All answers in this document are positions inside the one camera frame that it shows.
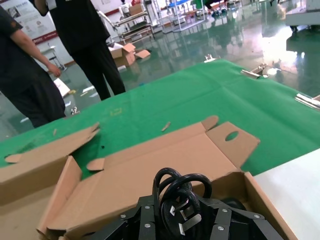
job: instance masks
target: hand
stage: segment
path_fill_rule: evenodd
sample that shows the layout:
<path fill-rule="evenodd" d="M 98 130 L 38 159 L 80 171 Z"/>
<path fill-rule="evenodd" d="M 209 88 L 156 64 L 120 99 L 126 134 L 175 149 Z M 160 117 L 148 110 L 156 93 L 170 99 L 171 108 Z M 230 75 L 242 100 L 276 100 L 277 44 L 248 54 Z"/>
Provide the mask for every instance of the hand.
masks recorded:
<path fill-rule="evenodd" d="M 52 74 L 53 74 L 56 78 L 60 77 L 61 71 L 60 71 L 60 69 L 59 69 L 56 65 L 54 65 L 54 64 L 52 64 L 52 63 L 49 62 L 48 66 L 46 66 L 46 67 L 49 69 L 50 72 L 52 72 Z"/>

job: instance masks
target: person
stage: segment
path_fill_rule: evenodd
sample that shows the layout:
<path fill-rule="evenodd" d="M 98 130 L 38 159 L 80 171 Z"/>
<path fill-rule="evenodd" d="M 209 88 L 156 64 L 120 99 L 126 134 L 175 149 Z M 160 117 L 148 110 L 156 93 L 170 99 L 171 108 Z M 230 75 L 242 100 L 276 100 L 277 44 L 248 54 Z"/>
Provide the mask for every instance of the person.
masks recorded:
<path fill-rule="evenodd" d="M 274 0 L 271 0 L 270 1 L 270 6 L 272 7 L 272 3 L 274 2 Z"/>
<path fill-rule="evenodd" d="M 65 117 L 65 103 L 49 74 L 33 58 L 56 77 L 61 72 L 22 28 L 0 6 L 0 91 L 37 128 Z"/>
<path fill-rule="evenodd" d="M 106 44 L 110 37 L 90 0 L 30 0 L 42 16 L 50 12 L 68 53 L 95 87 L 101 100 L 126 91 Z"/>
<path fill-rule="evenodd" d="M 130 7 L 132 7 L 131 3 L 127 3 L 126 0 L 121 0 L 121 6 L 118 9 L 123 18 L 126 19 L 131 16 Z"/>

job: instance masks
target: glossy floor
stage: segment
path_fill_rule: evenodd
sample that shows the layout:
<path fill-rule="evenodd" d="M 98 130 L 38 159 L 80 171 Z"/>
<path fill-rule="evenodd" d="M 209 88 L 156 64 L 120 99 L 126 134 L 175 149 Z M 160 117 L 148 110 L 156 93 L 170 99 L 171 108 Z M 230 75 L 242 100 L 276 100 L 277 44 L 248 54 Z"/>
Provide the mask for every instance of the glossy floor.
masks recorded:
<path fill-rule="evenodd" d="M 183 32 L 158 33 L 155 40 L 139 42 L 137 49 L 148 49 L 151 56 L 120 71 L 126 89 L 203 62 L 211 54 L 247 69 L 266 63 L 270 78 L 316 96 L 320 94 L 320 33 L 301 26 L 292 35 L 285 25 L 286 12 L 300 5 L 300 0 L 274 1 L 273 6 L 268 1 L 253 2 L 222 18 L 210 16 L 208 22 Z M 74 106 L 81 110 L 100 101 L 94 89 L 82 95 L 91 84 L 78 65 L 70 66 L 61 79 L 76 90 L 64 98 L 67 115 Z M 30 129 L 30 121 L 0 95 L 0 141 Z"/>

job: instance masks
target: green table cover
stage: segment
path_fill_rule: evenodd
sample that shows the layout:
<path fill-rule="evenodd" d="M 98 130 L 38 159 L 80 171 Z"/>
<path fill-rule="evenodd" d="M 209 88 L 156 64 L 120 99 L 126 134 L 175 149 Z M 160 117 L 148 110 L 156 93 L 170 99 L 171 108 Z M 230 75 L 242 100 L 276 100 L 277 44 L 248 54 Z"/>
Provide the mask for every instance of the green table cover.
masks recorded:
<path fill-rule="evenodd" d="M 73 153 L 86 164 L 141 142 L 218 115 L 261 140 L 242 167 L 257 175 L 320 145 L 320 112 L 295 101 L 297 91 L 270 79 L 251 79 L 226 60 L 200 63 L 0 144 L 4 157 L 21 153 L 100 122 L 101 131 Z M 170 127 L 163 133 L 167 122 Z"/>

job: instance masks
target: cardboard box on floor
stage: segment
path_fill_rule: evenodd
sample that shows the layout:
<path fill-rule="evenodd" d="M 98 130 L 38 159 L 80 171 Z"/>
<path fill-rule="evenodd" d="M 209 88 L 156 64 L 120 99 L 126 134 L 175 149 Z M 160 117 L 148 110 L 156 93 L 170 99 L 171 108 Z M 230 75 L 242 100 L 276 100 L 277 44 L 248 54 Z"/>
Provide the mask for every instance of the cardboard box on floor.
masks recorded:
<path fill-rule="evenodd" d="M 79 167 L 67 165 L 61 176 L 73 176 L 74 180 L 60 179 L 65 184 L 56 186 L 38 231 L 49 238 L 64 234 L 68 240 L 85 239 L 134 207 L 139 197 L 151 195 L 156 173 L 169 167 L 182 175 L 207 176 L 212 197 L 238 198 L 249 210 L 264 215 L 285 240 L 297 240 L 250 173 L 239 170 L 259 140 L 230 122 L 215 126 L 217 122 L 218 117 L 213 116 L 100 158 L 90 167 L 96 164 L 104 170 L 83 181 L 79 181 Z M 228 140 L 231 133 L 237 136 Z M 194 182 L 193 186 L 201 194 L 201 185 Z M 64 205 L 57 207 L 56 202 Z"/>
<path fill-rule="evenodd" d="M 109 47 L 112 58 L 118 68 L 121 66 L 131 66 L 136 61 L 136 57 L 144 59 L 150 55 L 150 52 L 145 49 L 137 53 L 135 53 L 135 49 L 136 47 L 131 43 L 124 46 L 115 43 L 113 47 Z"/>
<path fill-rule="evenodd" d="M 56 183 L 59 179 L 74 181 L 69 176 L 60 178 L 63 169 L 70 167 L 66 163 L 77 166 L 73 157 L 68 155 L 89 142 L 97 134 L 97 127 L 94 125 L 23 154 L 8 157 L 7 161 L 15 164 L 0 168 L 0 239 L 39 239 L 36 227 L 50 202 Z"/>

